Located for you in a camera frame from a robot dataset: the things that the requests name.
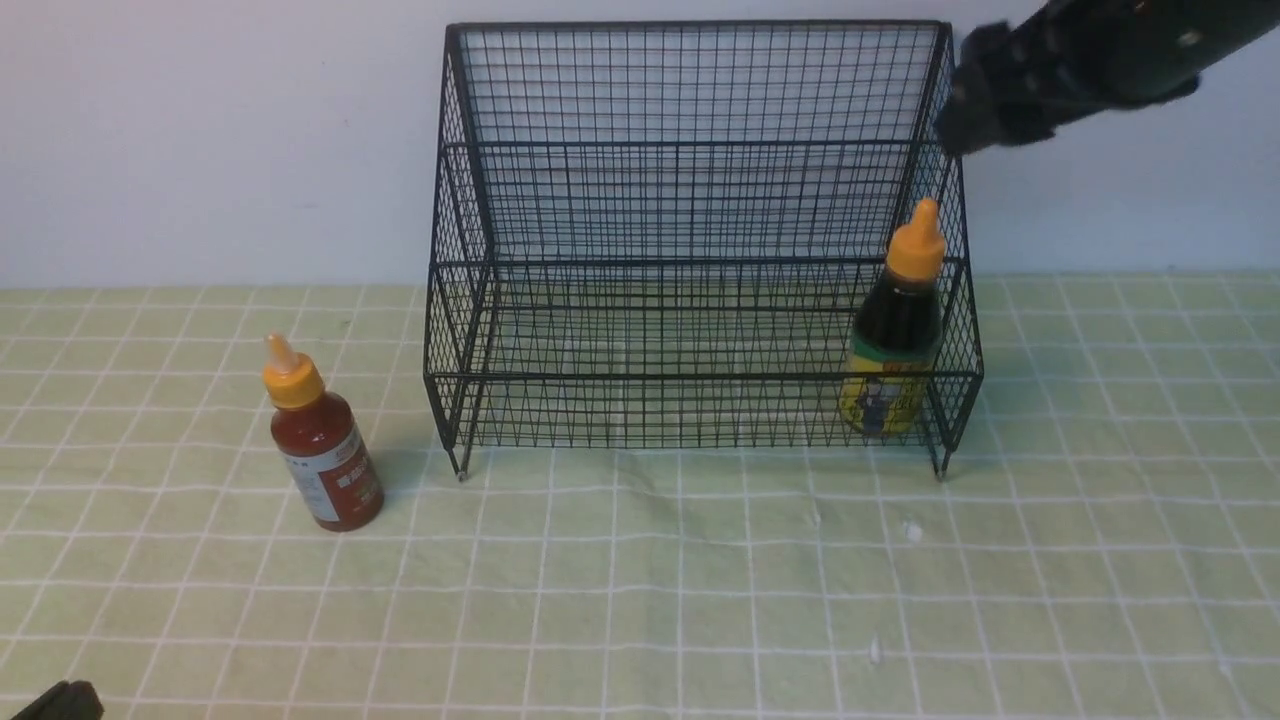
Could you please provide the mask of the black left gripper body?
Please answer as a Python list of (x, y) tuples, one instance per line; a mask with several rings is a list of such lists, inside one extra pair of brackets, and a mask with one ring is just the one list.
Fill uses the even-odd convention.
[(92, 683), (59, 682), (12, 716), (13, 720), (99, 720), (105, 707)]

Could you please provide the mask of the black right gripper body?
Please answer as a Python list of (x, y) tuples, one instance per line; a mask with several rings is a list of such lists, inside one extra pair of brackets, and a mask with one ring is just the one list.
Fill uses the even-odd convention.
[(1275, 1), (1050, 1), (974, 28), (934, 131), (964, 158), (1051, 140), (1103, 111), (1187, 97), (1211, 65), (1276, 29)]

